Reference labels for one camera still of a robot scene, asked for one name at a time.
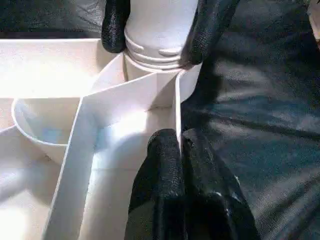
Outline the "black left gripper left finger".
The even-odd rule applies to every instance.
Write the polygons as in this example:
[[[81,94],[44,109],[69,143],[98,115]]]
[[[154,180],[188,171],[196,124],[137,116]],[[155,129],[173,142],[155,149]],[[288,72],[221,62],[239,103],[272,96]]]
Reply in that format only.
[[[171,128],[155,132],[132,185],[126,240],[185,239],[185,185],[180,147]]]

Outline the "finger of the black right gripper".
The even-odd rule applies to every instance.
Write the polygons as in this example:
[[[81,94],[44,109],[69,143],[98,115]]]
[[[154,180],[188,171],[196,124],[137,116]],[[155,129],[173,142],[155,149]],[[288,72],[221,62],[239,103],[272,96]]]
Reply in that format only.
[[[125,26],[130,16],[130,0],[107,0],[101,27],[101,43],[109,53],[126,48]]]
[[[183,61],[198,65],[207,59],[236,12],[236,0],[199,0],[183,48]]]

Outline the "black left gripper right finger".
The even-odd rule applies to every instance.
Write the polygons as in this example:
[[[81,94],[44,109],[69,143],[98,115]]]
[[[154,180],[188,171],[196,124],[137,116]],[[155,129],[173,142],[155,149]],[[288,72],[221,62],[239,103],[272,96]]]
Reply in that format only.
[[[260,234],[239,181],[197,129],[182,135],[191,240],[258,240]]]

